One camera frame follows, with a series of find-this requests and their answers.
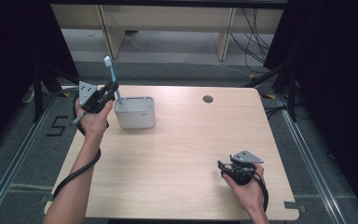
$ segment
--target table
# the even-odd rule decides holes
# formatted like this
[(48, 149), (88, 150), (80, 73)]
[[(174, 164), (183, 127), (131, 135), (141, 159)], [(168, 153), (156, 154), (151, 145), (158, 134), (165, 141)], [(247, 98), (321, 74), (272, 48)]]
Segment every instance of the table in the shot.
[[(120, 92), (153, 97), (156, 126), (123, 130), (110, 113), (87, 217), (249, 219), (217, 168), (217, 161), (229, 162), (230, 154), (246, 149), (265, 162), (268, 218), (298, 218), (298, 210), (284, 206), (295, 199), (256, 90), (120, 86)], [(203, 101), (206, 95), (211, 103)], [(69, 174), (83, 139), (77, 132), (55, 188)]]

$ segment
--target wooden table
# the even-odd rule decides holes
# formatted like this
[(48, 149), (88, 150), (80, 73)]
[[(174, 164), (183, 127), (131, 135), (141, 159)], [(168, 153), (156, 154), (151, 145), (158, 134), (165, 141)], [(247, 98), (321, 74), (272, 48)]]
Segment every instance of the wooden table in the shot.
[[(156, 126), (123, 130), (112, 111), (95, 166), (87, 217), (241, 220), (249, 216), (221, 178), (217, 161), (244, 149), (264, 160), (267, 215), (298, 210), (259, 95), (254, 89), (120, 86), (123, 97), (155, 99)], [(213, 97), (205, 103), (203, 97)], [(84, 137), (77, 132), (58, 176), (69, 171)]]

